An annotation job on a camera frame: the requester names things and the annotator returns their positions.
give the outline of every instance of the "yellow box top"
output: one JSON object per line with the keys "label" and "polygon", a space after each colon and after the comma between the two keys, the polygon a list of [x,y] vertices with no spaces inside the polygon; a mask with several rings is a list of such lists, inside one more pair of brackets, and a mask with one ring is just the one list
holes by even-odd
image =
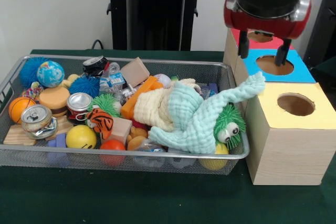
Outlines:
{"label": "yellow box top", "polygon": [[271,128],[336,129],[336,111],[318,83],[267,82],[259,101]]}

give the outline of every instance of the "wire mesh basket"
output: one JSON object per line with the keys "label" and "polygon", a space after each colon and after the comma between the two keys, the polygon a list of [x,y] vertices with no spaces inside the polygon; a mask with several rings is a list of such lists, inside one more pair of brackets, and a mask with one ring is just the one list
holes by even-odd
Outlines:
{"label": "wire mesh basket", "polygon": [[[8,106],[24,90],[18,76],[20,69],[29,58],[40,56],[22,57],[0,85],[2,103],[0,165],[228,175],[238,160],[245,158],[249,153],[245,133],[241,134],[242,143],[230,150],[228,155],[99,150],[99,139],[96,149],[93,150],[48,147],[45,140],[37,141],[34,146],[2,144],[10,126],[14,124],[9,118]],[[82,62],[87,59],[76,56],[48,56],[48,58],[61,64],[66,76],[72,73],[81,74]],[[108,60],[117,62],[123,67],[132,59],[108,58]],[[151,75],[164,73],[168,76],[178,76],[180,79],[194,78],[200,84],[216,83],[219,91],[235,87],[231,68],[223,63],[146,59],[142,61]]]}

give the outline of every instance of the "green table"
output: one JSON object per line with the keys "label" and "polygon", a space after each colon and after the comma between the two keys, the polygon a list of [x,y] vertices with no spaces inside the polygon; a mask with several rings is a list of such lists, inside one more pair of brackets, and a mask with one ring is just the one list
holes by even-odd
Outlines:
{"label": "green table", "polygon": [[[222,52],[33,50],[33,54],[221,61]],[[2,223],[336,223],[336,158],[321,186],[229,176],[0,167]]]}

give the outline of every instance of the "white wall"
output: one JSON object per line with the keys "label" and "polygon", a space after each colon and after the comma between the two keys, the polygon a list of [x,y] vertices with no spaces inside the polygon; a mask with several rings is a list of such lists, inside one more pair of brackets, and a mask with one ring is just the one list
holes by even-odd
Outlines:
{"label": "white wall", "polygon": [[[321,0],[312,0],[312,15],[302,36],[294,42],[303,56]],[[110,0],[0,0],[0,79],[8,65],[39,49],[87,49],[101,39],[112,48]],[[198,0],[192,50],[222,51],[227,29],[224,0]]]}

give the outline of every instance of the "circular hole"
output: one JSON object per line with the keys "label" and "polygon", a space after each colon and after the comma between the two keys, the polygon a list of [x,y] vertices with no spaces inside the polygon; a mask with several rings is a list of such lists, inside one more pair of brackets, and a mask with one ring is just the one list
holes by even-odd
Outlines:
{"label": "circular hole", "polygon": [[255,33],[254,31],[251,31],[247,34],[247,38],[260,43],[266,43],[273,40],[273,36],[267,36],[263,33]]}
{"label": "circular hole", "polygon": [[306,116],[315,110],[315,105],[307,97],[295,93],[282,94],[278,98],[280,108],[292,115]]}
{"label": "circular hole", "polygon": [[285,65],[278,67],[275,65],[274,55],[265,55],[256,60],[258,67],[266,73],[274,74],[275,76],[286,76],[294,71],[294,66],[288,60]]}

